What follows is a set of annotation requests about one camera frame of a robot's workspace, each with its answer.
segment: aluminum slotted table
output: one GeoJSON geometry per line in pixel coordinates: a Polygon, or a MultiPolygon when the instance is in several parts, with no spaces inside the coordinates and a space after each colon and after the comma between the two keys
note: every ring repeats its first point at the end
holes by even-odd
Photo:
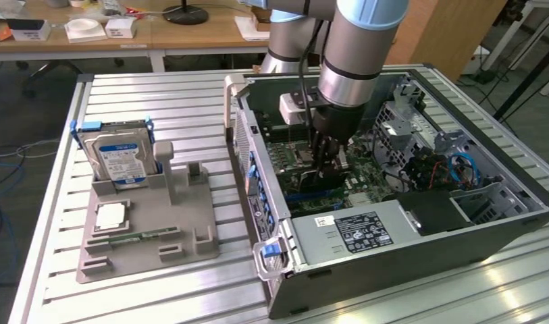
{"type": "MultiPolygon", "coordinates": [[[[400,68],[419,69],[549,190],[549,166],[448,79],[419,65],[400,68]]],[[[483,263],[301,316],[268,319],[224,139],[224,79],[236,73],[252,71],[84,76],[69,113],[69,122],[114,122],[149,115],[156,138],[174,142],[174,167],[204,161],[210,170],[221,256],[116,279],[77,283],[92,168],[66,126],[10,322],[357,324],[519,323],[540,319],[549,323],[549,224],[483,263]]],[[[427,102],[427,109],[445,130],[456,127],[436,102],[427,102]]]]}

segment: gray carpet floor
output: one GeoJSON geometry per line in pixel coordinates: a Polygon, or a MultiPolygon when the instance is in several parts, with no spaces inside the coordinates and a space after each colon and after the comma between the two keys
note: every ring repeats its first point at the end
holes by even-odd
{"type": "MultiPolygon", "coordinates": [[[[484,46],[487,48],[492,49],[496,46],[506,30],[507,27],[504,26],[492,29],[484,40],[484,46]]],[[[518,33],[512,44],[504,52],[506,56],[508,56],[515,45],[519,44],[527,36],[528,34],[526,32],[518,33]]],[[[498,106],[507,100],[512,91],[526,78],[528,71],[535,67],[548,50],[549,44],[542,42],[524,61],[520,69],[508,74],[510,81],[499,83],[496,90],[490,96],[498,106]]],[[[125,61],[126,65],[124,67],[116,67],[112,59],[78,60],[76,63],[86,73],[94,74],[152,71],[148,59],[129,58],[125,59],[125,61]]],[[[239,55],[235,66],[236,68],[249,68],[253,63],[256,63],[256,57],[253,55],[239,55]]],[[[37,83],[37,98],[26,99],[21,95],[21,82],[29,73],[36,71],[42,65],[44,62],[30,62],[30,69],[28,71],[20,71],[13,62],[5,63],[0,67],[0,145],[26,144],[44,139],[57,138],[62,132],[77,76],[64,67],[56,70],[37,83]]],[[[217,70],[221,68],[221,60],[220,57],[212,55],[204,57],[176,57],[169,58],[169,67],[170,70],[177,71],[217,70]]],[[[530,95],[548,79],[549,68],[527,92],[527,95],[530,95]]],[[[461,81],[465,84],[475,85],[469,77],[463,77],[461,81]]],[[[486,85],[463,86],[463,90],[476,101],[480,101],[484,98],[482,91],[488,92],[494,85],[495,82],[486,85]]],[[[490,101],[483,103],[483,107],[488,109],[490,112],[494,111],[490,101]]],[[[510,123],[522,140],[531,146],[544,160],[549,162],[549,97],[538,94],[515,117],[510,119],[510,123]]],[[[53,152],[56,148],[56,144],[40,146],[33,149],[30,154],[37,155],[53,152]]],[[[20,158],[4,158],[0,162],[9,164],[18,163],[20,158]]],[[[18,242],[18,263],[17,266],[9,270],[9,265],[14,260],[13,241],[6,233],[0,235],[0,273],[8,270],[6,275],[0,277],[0,323],[8,322],[13,306],[16,285],[21,278],[53,163],[54,157],[28,159],[24,166],[24,180],[0,196],[0,206],[5,214],[13,221],[18,242]]],[[[0,179],[10,170],[12,167],[0,166],[0,179]]],[[[12,184],[12,181],[8,182],[4,188],[12,184]]]]}

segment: hard drive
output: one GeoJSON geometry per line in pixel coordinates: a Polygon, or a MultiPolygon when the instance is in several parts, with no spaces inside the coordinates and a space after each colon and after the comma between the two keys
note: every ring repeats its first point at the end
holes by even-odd
{"type": "Polygon", "coordinates": [[[96,181],[112,180],[118,189],[146,185],[146,176],[160,173],[154,160],[154,124],[150,119],[102,123],[88,121],[72,133],[85,150],[96,181]]]}

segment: motherboard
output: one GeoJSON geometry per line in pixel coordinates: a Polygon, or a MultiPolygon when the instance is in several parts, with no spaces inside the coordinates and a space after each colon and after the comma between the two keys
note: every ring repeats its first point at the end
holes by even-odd
{"type": "Polygon", "coordinates": [[[309,142],[300,140],[267,144],[293,217],[379,203],[393,193],[365,142],[355,136],[344,152],[349,172],[343,187],[308,193],[299,188],[301,177],[316,172],[309,142]]]}

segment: black lamp base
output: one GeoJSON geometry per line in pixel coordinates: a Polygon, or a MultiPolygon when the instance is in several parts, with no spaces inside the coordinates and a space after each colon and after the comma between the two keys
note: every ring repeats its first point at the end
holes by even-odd
{"type": "Polygon", "coordinates": [[[173,12],[165,13],[162,16],[169,22],[174,24],[198,25],[198,24],[205,23],[209,20],[209,12],[200,7],[194,7],[193,5],[189,5],[185,11],[181,5],[174,5],[173,7],[166,8],[165,11],[170,11],[173,9],[177,9],[177,10],[174,10],[173,12]]]}

